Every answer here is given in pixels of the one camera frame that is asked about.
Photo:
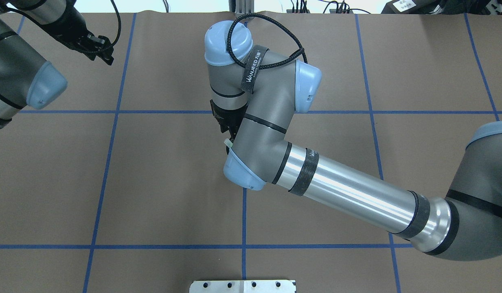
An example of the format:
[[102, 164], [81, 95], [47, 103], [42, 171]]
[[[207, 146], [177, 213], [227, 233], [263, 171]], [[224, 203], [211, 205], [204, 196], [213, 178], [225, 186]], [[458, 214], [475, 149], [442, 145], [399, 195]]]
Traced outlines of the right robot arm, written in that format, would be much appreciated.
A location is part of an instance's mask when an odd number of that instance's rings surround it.
[[444, 198], [426, 198], [285, 139], [295, 113], [306, 113], [322, 79], [304, 48], [283, 56], [253, 43], [246, 18], [215, 23], [204, 38], [213, 116], [225, 141], [224, 174], [261, 190], [268, 182], [405, 239], [452, 261], [502, 255], [502, 121], [478, 128]]

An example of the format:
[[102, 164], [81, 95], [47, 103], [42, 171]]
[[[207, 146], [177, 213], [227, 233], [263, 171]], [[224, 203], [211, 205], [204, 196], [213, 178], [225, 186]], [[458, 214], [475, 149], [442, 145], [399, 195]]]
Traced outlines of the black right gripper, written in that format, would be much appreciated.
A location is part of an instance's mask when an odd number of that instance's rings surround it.
[[221, 133], [228, 132], [230, 134], [231, 142], [236, 139], [240, 125], [245, 117], [247, 107], [248, 104], [245, 104], [241, 108], [228, 110], [219, 107], [213, 100], [210, 100], [212, 115], [220, 125]]

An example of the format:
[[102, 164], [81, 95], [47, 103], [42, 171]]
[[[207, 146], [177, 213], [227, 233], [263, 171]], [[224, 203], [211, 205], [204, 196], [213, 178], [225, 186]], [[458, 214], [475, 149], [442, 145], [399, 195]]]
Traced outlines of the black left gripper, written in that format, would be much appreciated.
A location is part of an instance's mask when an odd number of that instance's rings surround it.
[[[109, 66], [113, 64], [112, 42], [103, 35], [90, 35], [84, 17], [76, 8], [64, 9], [61, 17], [51, 24], [51, 35], [67, 48], [87, 52], [91, 61], [98, 57]], [[91, 53], [93, 50], [105, 51]]]

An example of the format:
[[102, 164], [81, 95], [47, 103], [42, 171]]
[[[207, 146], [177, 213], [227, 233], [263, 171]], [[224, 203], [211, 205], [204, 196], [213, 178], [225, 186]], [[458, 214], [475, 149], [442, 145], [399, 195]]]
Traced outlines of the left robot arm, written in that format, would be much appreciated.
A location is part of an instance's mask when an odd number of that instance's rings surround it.
[[26, 106], [43, 109], [67, 88], [63, 74], [5, 24], [1, 15], [23, 15], [68, 49], [111, 65], [122, 31], [116, 6], [114, 11], [118, 30], [115, 40], [110, 41], [88, 30], [74, 0], [0, 0], [0, 130]]

